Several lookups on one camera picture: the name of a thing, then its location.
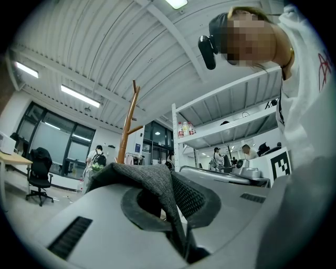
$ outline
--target white metal shelf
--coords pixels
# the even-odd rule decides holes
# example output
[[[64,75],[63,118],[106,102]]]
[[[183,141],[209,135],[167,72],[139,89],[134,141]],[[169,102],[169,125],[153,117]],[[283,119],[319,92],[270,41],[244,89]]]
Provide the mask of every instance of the white metal shelf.
[[[257,135],[277,126],[275,114],[276,107],[271,107],[225,125],[218,125],[192,136],[178,138],[177,143],[201,149]]]
[[[272,67],[210,91],[176,112],[197,127],[274,100],[280,87],[281,68]]]
[[[177,113],[195,126],[203,125],[276,99],[280,88],[281,68],[277,66],[224,85],[179,108],[172,104],[175,170],[180,170],[181,144],[204,149],[247,139],[277,127],[276,107],[271,107],[225,125],[209,125],[208,129],[197,134],[178,138]]]

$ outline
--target white desk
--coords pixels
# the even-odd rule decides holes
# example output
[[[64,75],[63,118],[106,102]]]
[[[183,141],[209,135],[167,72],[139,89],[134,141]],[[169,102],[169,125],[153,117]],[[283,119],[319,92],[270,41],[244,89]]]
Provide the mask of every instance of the white desk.
[[[5,153],[2,153],[0,151],[0,202],[1,202],[1,206],[2,209],[7,212],[7,204],[6,204],[6,193],[5,193],[5,177],[6,177],[6,168],[5,165],[6,164],[22,164],[22,165],[27,165],[28,167],[30,167],[30,165],[32,164],[32,161],[29,161],[25,158],[23,158],[22,156],[13,153],[12,155],[8,155]],[[28,194],[29,194],[29,182],[27,180],[27,186],[28,186]]]

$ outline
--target floor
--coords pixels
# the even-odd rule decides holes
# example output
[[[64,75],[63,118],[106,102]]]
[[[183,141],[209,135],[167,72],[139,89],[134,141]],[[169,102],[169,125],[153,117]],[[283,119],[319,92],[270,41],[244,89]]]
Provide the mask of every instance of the floor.
[[[8,212],[6,213],[13,230],[32,237],[34,233],[45,223],[50,221],[58,212],[77,201],[81,194],[55,187],[47,188],[47,195],[54,198],[47,199],[43,206],[39,206],[39,197],[31,197],[26,201],[27,177],[16,172],[8,171],[5,183],[6,201]]]

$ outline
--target black backpack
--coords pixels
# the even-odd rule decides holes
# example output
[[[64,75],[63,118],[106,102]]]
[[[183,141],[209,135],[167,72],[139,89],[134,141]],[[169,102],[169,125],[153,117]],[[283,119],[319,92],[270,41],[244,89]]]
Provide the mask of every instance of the black backpack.
[[[103,152],[101,154],[97,153],[93,157],[93,160],[92,160],[92,170],[93,171],[99,171],[106,166],[106,157],[103,154],[104,154]]]

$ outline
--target ceiling light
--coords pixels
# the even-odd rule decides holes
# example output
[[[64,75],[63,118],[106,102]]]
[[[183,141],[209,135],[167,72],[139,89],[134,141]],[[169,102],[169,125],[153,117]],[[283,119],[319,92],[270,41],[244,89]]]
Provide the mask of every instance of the ceiling light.
[[[65,93],[67,93],[67,94],[70,94],[70,95],[72,95],[72,96],[74,96],[74,97],[76,97],[76,98],[78,98],[78,99],[80,99],[80,100],[82,100],[82,101],[90,104],[90,105],[93,105],[95,107],[99,107],[100,106],[100,103],[98,103],[97,101],[94,101],[91,98],[86,97],[85,95],[82,95],[82,94],[80,94],[80,93],[78,93],[78,92],[76,92],[74,90],[71,90],[70,88],[68,88],[68,87],[66,87],[64,85],[61,85],[61,90],[64,91]]]
[[[85,140],[85,141],[89,141],[89,142],[91,142],[90,139],[87,139],[87,138],[84,138],[84,137],[80,137],[80,136],[78,136],[78,135],[76,135],[76,134],[73,134],[72,136],[73,136],[73,137],[77,137],[77,138],[82,139],[82,140]]]
[[[186,4],[188,4],[188,0],[166,0],[174,9],[179,9]]]
[[[46,125],[49,125],[50,127],[55,128],[55,129],[57,129],[57,130],[60,130],[60,128],[58,128],[58,127],[56,127],[56,126],[54,126],[54,125],[51,125],[50,123],[45,122],[45,124],[46,124]]]
[[[32,70],[31,68],[23,65],[23,64],[20,64],[19,62],[15,62],[15,65],[17,68],[20,68],[21,70],[23,70],[24,72],[27,72],[28,74],[31,74],[33,77],[36,77],[38,78],[38,72],[35,71],[35,70]]]

